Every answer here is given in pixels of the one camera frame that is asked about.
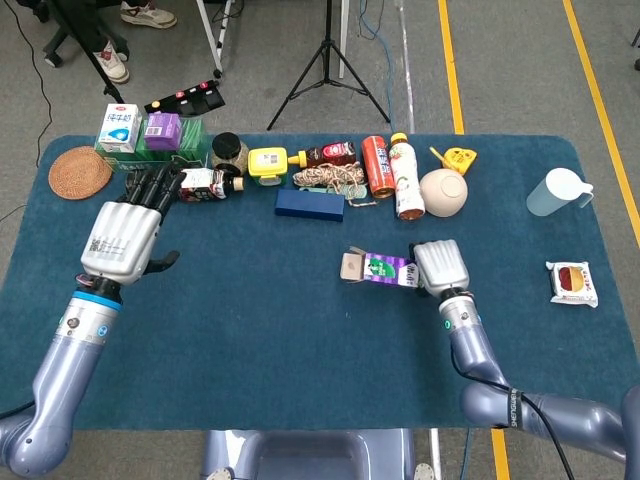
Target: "green box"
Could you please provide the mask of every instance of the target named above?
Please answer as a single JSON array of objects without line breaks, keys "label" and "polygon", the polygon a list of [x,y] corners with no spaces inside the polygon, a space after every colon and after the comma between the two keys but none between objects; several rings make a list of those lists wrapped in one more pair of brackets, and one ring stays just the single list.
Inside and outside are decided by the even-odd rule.
[{"label": "green box", "polygon": [[144,141],[147,120],[142,122],[135,153],[106,152],[97,142],[94,148],[115,171],[144,170],[177,160],[184,163],[184,168],[206,167],[211,155],[211,137],[204,131],[199,118],[182,118],[182,138],[180,150],[150,150]]}]

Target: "robot finger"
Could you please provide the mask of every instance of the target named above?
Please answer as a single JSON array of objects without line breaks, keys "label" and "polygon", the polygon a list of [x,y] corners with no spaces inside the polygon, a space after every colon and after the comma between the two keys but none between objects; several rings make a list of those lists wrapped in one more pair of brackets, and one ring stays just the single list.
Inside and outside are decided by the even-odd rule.
[{"label": "robot finger", "polygon": [[186,176],[186,173],[180,172],[176,176],[174,176],[169,183],[165,183],[165,188],[163,188],[160,195],[160,200],[158,201],[158,204],[155,208],[160,212],[163,219],[169,212],[169,208],[171,208],[171,204],[175,200],[178,190],[180,189],[180,185],[182,185],[182,181]]},{"label": "robot finger", "polygon": [[170,168],[171,168],[171,164],[166,163],[162,168],[160,168],[156,172],[156,174],[150,180],[149,184],[146,186],[145,194],[142,197],[142,201],[140,202],[140,205],[147,208],[153,208],[152,207],[153,200],[156,197],[156,194],[158,193],[158,190],[160,189],[162,183],[164,182],[165,180],[164,177]]},{"label": "robot finger", "polygon": [[136,173],[126,201],[132,205],[136,205],[142,197],[143,190],[146,188],[152,178],[153,172],[151,170],[147,170],[144,173]]}]

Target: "blue box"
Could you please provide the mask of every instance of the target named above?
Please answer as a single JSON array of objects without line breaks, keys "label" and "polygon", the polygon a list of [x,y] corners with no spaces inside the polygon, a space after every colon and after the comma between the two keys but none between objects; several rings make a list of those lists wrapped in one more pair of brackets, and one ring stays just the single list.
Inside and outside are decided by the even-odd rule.
[{"label": "blue box", "polygon": [[317,218],[342,222],[344,195],[281,188],[276,197],[276,215]]}]

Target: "milk carton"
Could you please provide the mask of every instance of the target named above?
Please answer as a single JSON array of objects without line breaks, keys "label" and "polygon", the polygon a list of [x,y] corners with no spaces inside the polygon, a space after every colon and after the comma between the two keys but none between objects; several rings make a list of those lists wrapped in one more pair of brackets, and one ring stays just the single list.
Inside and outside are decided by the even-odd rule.
[{"label": "milk carton", "polygon": [[141,121],[142,115],[137,105],[109,104],[98,135],[98,143],[106,152],[135,152]]}]

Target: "person's foot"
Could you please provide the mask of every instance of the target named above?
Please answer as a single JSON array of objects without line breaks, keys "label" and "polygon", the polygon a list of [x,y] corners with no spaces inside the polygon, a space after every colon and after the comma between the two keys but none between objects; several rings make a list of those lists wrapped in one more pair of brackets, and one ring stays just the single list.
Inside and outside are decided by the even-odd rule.
[{"label": "person's foot", "polygon": [[101,52],[93,52],[98,63],[113,83],[125,83],[129,80],[129,71],[124,66],[120,57],[116,55],[111,42],[107,42]]},{"label": "person's foot", "polygon": [[178,23],[173,13],[156,8],[153,0],[144,7],[132,7],[127,2],[122,2],[120,18],[133,25],[146,25],[153,28],[170,28]]}]

